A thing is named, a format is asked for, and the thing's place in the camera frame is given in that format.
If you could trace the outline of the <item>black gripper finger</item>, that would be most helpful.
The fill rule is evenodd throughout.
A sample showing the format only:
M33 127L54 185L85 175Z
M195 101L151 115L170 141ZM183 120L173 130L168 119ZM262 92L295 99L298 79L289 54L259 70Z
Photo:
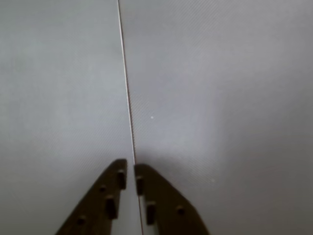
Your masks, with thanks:
M153 167L136 164L134 174L148 226L157 225L160 235L210 234L195 207Z
M110 235L127 185L127 160L113 161L59 228L58 235Z

